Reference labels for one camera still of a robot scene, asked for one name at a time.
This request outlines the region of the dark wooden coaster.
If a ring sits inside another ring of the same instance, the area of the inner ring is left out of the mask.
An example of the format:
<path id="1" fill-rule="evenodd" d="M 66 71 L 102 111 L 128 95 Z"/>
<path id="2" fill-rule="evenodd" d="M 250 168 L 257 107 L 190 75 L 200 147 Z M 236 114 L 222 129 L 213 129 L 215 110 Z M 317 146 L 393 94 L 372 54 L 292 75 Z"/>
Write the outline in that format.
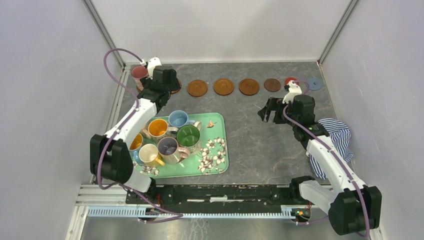
<path id="1" fill-rule="evenodd" d="M 269 92 L 278 92 L 281 89 L 281 82 L 275 78 L 268 78 L 264 82 L 264 88 Z"/>

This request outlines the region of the pink mug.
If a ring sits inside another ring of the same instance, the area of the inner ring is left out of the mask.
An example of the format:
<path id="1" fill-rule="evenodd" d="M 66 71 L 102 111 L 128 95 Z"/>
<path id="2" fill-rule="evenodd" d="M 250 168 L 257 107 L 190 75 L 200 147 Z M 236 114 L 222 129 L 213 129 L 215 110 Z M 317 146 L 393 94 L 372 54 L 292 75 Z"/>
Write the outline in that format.
<path id="1" fill-rule="evenodd" d="M 143 85 L 141 79 L 148 77 L 149 72 L 143 65 L 137 65 L 131 70 L 135 85 Z"/>

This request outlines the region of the red round coaster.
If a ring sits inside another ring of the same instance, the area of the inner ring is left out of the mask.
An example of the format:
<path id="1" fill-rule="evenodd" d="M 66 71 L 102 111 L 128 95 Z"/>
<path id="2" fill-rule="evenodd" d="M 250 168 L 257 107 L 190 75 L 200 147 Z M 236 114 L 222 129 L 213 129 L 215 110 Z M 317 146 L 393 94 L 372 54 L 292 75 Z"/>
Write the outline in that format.
<path id="1" fill-rule="evenodd" d="M 299 85 L 296 83 L 297 79 L 295 77 L 288 77 L 285 79 L 284 82 L 284 89 L 286 92 L 289 92 L 290 90 L 297 90 L 299 88 Z"/>

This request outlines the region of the blue round coaster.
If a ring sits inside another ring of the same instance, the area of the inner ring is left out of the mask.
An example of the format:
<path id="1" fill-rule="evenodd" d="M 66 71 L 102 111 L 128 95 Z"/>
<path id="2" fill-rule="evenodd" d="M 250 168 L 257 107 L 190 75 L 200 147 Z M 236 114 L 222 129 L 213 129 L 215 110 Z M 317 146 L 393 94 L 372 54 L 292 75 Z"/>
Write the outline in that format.
<path id="1" fill-rule="evenodd" d="M 317 77 L 311 77 L 307 80 L 307 85 L 310 91 L 318 91 L 323 87 L 323 81 Z"/>

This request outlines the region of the green interior floral mug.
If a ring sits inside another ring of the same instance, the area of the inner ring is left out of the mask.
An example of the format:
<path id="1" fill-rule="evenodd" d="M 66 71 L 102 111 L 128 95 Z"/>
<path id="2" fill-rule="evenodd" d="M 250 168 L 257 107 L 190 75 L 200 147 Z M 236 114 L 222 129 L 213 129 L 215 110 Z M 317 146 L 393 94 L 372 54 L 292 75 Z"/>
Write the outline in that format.
<path id="1" fill-rule="evenodd" d="M 194 124 L 182 126 L 176 134 L 179 145 L 187 148 L 191 155 L 196 155 L 201 149 L 202 123 L 195 121 Z"/>

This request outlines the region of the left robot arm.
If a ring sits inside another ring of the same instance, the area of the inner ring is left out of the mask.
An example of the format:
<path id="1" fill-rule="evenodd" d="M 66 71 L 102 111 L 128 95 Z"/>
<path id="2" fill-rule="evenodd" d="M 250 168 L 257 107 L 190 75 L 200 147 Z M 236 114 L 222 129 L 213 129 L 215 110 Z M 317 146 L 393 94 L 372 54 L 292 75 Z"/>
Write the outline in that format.
<path id="1" fill-rule="evenodd" d="M 145 204 L 153 203 L 157 190 L 152 178 L 134 169 L 129 147 L 142 127 L 168 102 L 173 91 L 181 88 L 177 72 L 171 66 L 153 68 L 150 79 L 143 83 L 144 89 L 135 99 L 128 113 L 103 135 L 90 139 L 90 164 L 92 174 L 98 181 L 105 178 L 138 191 Z"/>

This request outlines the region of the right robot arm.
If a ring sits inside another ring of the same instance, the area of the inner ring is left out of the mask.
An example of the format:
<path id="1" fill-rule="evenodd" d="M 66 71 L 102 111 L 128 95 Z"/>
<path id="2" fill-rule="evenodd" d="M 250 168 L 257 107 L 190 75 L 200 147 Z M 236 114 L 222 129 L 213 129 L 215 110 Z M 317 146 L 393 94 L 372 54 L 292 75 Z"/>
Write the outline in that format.
<path id="1" fill-rule="evenodd" d="M 380 226 L 382 193 L 376 186 L 367 186 L 343 160 L 329 132 L 315 120 L 314 109 L 315 99 L 300 94 L 292 100 L 270 97 L 257 113 L 267 122 L 275 112 L 273 123 L 290 125 L 332 187 L 323 187 L 311 176 L 296 177 L 290 183 L 289 199 L 295 204 L 306 200 L 315 204 L 340 236 L 364 232 L 368 237 Z"/>

